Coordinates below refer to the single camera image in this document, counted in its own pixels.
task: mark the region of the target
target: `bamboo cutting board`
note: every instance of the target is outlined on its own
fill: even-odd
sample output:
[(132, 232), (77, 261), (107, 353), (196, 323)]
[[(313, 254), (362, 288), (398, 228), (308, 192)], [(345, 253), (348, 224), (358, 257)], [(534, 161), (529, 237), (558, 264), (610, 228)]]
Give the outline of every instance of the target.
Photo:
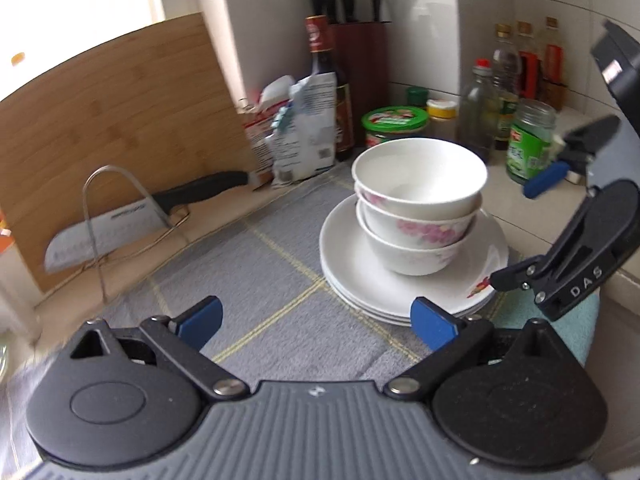
[[(96, 46), (0, 101), (0, 207), (42, 290), (73, 272), (46, 274), (44, 254), (82, 221), (82, 186), (105, 164), (150, 192), (257, 167), (200, 14)], [(122, 176), (101, 175), (90, 212), (139, 198)]]

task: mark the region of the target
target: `white plate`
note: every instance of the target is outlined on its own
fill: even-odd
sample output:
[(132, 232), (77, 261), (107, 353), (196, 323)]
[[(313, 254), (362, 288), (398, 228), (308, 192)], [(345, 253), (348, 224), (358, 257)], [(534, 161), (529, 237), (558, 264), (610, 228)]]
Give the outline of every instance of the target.
[(509, 248), (495, 219), (484, 210), (458, 257), (429, 276), (404, 276), (385, 269), (358, 225), (357, 197), (340, 202), (320, 231), (320, 259), (325, 275), (348, 293), (351, 303), (391, 319), (408, 319), (411, 304), (425, 296), (450, 314), (486, 304), (495, 293), (483, 286), (494, 270), (507, 265)]
[(392, 318), (389, 318), (389, 317), (380, 316), (379, 314), (374, 314), (373, 312), (371, 312), (370, 310), (367, 310), (366, 308), (359, 307), (357, 304), (353, 303), (353, 301), (351, 301), (349, 298), (347, 298), (342, 293), (340, 288), (338, 286), (336, 286), (335, 283), (332, 282), (332, 280), (329, 279), (328, 276), (325, 276), (325, 278), (326, 278), (326, 282), (334, 290), (336, 296), (338, 296), (341, 300), (343, 300), (351, 308), (354, 308), (355, 310), (363, 313), (365, 316), (368, 316), (371, 319), (375, 319), (376, 321), (380, 321), (382, 323), (389, 323), (389, 324), (392, 324), (392, 325), (405, 326), (405, 327), (410, 327), (411, 326), (411, 322), (409, 320), (399, 320), (399, 319), (392, 319)]

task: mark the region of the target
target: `floral bowl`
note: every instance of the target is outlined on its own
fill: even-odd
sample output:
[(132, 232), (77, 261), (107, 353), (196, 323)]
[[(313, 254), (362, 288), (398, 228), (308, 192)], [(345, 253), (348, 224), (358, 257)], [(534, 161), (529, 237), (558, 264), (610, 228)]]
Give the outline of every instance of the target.
[(362, 202), (364, 219), (371, 231), (384, 241), (408, 249), (439, 249), (456, 243), (465, 234), (472, 219), (480, 210), (482, 196), (478, 197), (472, 213), (453, 220), (414, 220), (385, 211), (371, 202), (367, 193), (354, 186)]
[(358, 200), (356, 204), (358, 223), (367, 235), (367, 242), (369, 242), (374, 254), (387, 269), (407, 276), (426, 276), (444, 269), (458, 256), (460, 249), (468, 239), (468, 234), (476, 225), (476, 222), (472, 221), (465, 236), (453, 245), (439, 249), (407, 249), (386, 242), (374, 234), (364, 218), (364, 208), (365, 203)]
[(353, 162), (351, 175), (380, 209), (439, 221), (471, 214), (488, 173), (484, 162), (463, 146), (413, 138), (365, 150)]

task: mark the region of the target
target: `soy sauce bottle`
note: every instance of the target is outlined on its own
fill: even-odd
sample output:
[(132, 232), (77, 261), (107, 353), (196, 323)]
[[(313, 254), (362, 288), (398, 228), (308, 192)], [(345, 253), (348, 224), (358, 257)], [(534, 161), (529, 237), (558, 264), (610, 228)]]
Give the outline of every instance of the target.
[(335, 72), (337, 79), (335, 99), (335, 158), (347, 160), (353, 154), (353, 117), (349, 82), (334, 59), (334, 45), (326, 16), (306, 19), (309, 47), (313, 56), (311, 74)]

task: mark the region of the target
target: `countertop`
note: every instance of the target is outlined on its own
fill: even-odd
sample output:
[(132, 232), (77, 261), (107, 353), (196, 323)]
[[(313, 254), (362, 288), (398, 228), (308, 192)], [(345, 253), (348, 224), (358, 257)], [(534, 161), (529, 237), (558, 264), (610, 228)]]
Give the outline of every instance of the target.
[[(566, 108), (558, 118), (556, 132), (563, 134), (591, 119)], [(237, 188), (206, 202), (191, 207), (191, 218), (183, 227), (190, 242), (213, 232), (229, 222), (247, 215), (294, 187), (272, 189), (263, 187), (254, 192)], [(545, 253), (560, 234), (585, 195), (584, 186), (562, 182), (555, 189), (536, 200), (522, 195), (522, 187), (506, 174), (504, 154), (498, 154), (489, 166), (489, 179), (483, 191), (484, 208), (493, 214), (507, 237), (509, 244), (524, 256)], [(131, 253), (148, 243), (119, 250)], [(183, 238), (171, 234), (151, 250), (108, 267), (105, 272), (110, 298), (130, 289), (141, 280), (148, 279), (151, 272), (186, 246)], [(12, 265), (21, 262), (15, 258)], [(640, 256), (635, 254), (603, 287), (605, 295), (640, 314), (635, 298), (640, 294)], [(78, 274), (58, 290), (50, 293), (36, 307), (43, 330), (34, 347), (14, 337), (12, 342), (12, 366), (28, 359), (39, 358), (50, 348), (66, 340), (86, 319), (94, 316), (102, 306), (97, 272), (89, 269)]]

